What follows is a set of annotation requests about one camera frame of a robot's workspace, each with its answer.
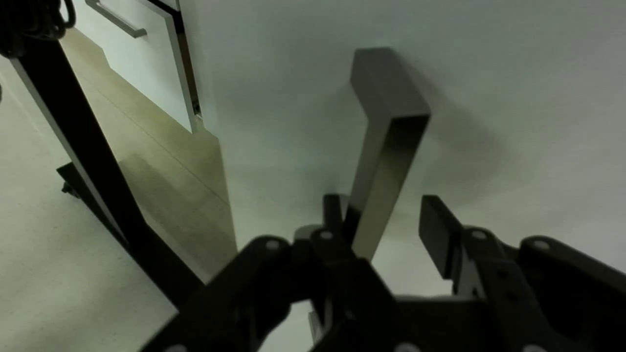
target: white door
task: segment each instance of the white door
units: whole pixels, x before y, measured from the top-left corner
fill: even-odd
[[[103,49],[109,66],[191,131],[193,105],[171,16],[146,0],[78,0],[76,10],[76,27]]]

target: black metal frame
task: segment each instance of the black metal frame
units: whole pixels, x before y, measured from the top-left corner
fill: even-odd
[[[324,211],[332,217],[336,199],[326,197]],[[332,227],[293,244],[259,237],[144,352],[254,352],[295,301],[310,301],[322,323],[312,352],[626,348],[623,274],[547,237],[506,246],[463,227],[436,195],[422,197],[420,238],[453,295],[392,297]]]
[[[142,219],[60,45],[23,43],[25,55],[13,59],[13,66],[72,160],[58,168],[64,190],[78,193],[158,289],[181,307],[203,281]]]

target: wooden floor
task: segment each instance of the wooden floor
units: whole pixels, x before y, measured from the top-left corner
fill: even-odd
[[[216,139],[183,131],[78,31],[62,47],[146,221],[209,280],[236,250]]]

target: floor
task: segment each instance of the floor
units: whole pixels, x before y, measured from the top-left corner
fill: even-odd
[[[216,141],[179,129],[81,35],[62,45],[144,217],[209,280],[234,254]],[[138,350],[173,307],[95,217],[60,193],[54,168],[68,156],[5,59],[0,84],[0,350]]]

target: white wall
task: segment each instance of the white wall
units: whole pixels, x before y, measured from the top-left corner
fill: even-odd
[[[347,192],[365,117],[351,51],[392,47],[434,119],[375,256],[392,289],[441,291],[416,237],[439,193],[508,242],[563,238],[626,270],[626,2],[183,0],[214,107],[238,244],[318,223]]]

